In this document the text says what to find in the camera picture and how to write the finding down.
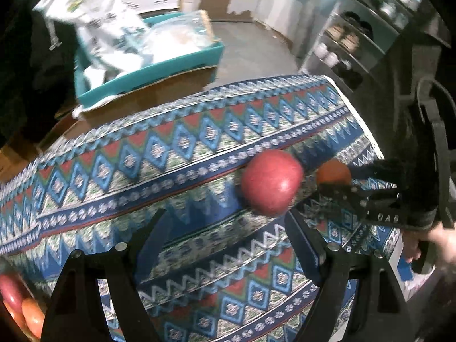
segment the red fruit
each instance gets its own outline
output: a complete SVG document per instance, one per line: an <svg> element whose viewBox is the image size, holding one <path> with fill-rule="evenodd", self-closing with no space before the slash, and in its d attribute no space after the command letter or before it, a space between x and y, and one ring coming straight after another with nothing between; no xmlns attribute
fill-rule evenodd
<svg viewBox="0 0 456 342"><path fill-rule="evenodd" d="M25 288L15 274L0 274L0 293L3 300L17 313L22 313Z"/></svg>
<svg viewBox="0 0 456 342"><path fill-rule="evenodd" d="M316 183L351 185L352 174L346 164L332 159L320 166L316 172Z"/></svg>
<svg viewBox="0 0 456 342"><path fill-rule="evenodd" d="M241 190L254 210L273 217L288 209L302 176L300 163L290 154L277 149L265 150L245 168Z"/></svg>

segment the teal box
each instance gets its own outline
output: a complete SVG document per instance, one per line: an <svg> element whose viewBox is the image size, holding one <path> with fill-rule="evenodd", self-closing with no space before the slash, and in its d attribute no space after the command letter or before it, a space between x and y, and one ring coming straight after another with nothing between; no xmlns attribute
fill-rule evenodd
<svg viewBox="0 0 456 342"><path fill-rule="evenodd" d="M174 18L182 15L181 12L158 15L144 19L144 22L149 26L163 22L169 18ZM174 59L165 60L163 62L152 64L141 68L122 77L108 81L93 90L89 90L84 80L83 72L90 65L90 60L87 58L85 51L79 47L75 56L75 73L74 73L74 88L76 99L84 108L89 108L98 101L110 95L125 94L135 89L144 87L151 83L157 82L166 77L187 72L188 70L203 68L208 66L217 66L222 58L224 45L221 41L217 41L211 47L203 49L193 54L183 55Z"/></svg>

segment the patterned tablecloth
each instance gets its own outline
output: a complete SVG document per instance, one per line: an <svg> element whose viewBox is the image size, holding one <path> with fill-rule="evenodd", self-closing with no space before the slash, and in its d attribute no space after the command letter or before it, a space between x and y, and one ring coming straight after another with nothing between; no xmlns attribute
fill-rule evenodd
<svg viewBox="0 0 456 342"><path fill-rule="evenodd" d="M346 249L366 237L350 212L341 225L322 217L314 172L332 157L361 165L380 151L332 80L295 75L219 87L55 145L1 188L0 253L50 294L72 250L128 241L164 207L171 238L139 286L162 339L291 342L317 287L302 273L283 217L257 216L238 199L243 167L267 148L304 165L297 199L306 199L309 225ZM373 227L360 251L389 256L397 238L397 230ZM113 338L122 341L107 284L99 285ZM347 283L336 329L355 287Z"/></svg>

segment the floor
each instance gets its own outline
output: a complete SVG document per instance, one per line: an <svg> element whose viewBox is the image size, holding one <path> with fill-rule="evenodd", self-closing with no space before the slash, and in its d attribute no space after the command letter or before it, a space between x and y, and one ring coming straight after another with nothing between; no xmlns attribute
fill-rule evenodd
<svg viewBox="0 0 456 342"><path fill-rule="evenodd" d="M295 57L273 31L252 23L213 23L225 45L215 82L209 88L248 79L297 73Z"/></svg>

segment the metal screw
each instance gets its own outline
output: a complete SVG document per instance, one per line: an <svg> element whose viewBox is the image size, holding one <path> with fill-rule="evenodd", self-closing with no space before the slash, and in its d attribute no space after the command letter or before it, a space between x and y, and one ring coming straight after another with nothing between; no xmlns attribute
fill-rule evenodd
<svg viewBox="0 0 456 342"><path fill-rule="evenodd" d="M328 243L328 249L334 252L337 252L341 246L337 243L334 242L329 242Z"/></svg>
<svg viewBox="0 0 456 342"><path fill-rule="evenodd" d="M80 249L75 249L74 251L72 251L70 253L70 256L71 256L71 258L78 258L82 254L83 254L83 251L81 251Z"/></svg>
<svg viewBox="0 0 456 342"><path fill-rule="evenodd" d="M383 258L383 253L381 253L378 249L376 249L375 251L373 251L373 254L374 254L375 257L377 257L377 258Z"/></svg>
<svg viewBox="0 0 456 342"><path fill-rule="evenodd" d="M125 251L126 249L127 249L127 243L125 243L125 242L120 242L115 245L116 251L121 252L121 251Z"/></svg>

